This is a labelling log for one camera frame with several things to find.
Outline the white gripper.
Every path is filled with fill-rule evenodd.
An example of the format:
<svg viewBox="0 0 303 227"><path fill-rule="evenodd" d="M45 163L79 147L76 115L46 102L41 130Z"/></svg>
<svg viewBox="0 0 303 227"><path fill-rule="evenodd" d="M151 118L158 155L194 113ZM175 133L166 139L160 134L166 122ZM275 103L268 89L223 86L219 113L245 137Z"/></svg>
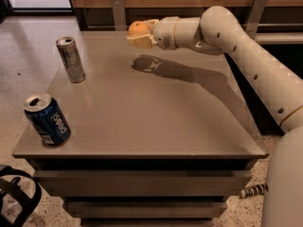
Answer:
<svg viewBox="0 0 303 227"><path fill-rule="evenodd" d="M145 24L149 29L153 29L153 35L145 34L140 36L128 36L129 45L139 48L153 48L158 45L164 50L175 50L175 26L178 22L178 17L166 17L162 20L151 19L146 20Z"/></svg>

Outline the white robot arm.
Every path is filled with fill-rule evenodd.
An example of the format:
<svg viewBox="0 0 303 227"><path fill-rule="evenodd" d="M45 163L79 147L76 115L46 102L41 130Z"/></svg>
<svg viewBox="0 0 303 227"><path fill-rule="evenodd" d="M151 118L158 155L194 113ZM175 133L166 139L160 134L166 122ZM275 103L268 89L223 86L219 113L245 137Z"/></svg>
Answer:
<svg viewBox="0 0 303 227"><path fill-rule="evenodd" d="M303 80L250 38L221 6L195 18L135 21L127 40L140 48L184 47L229 55L284 132L268 167L261 227L303 227Z"/></svg>

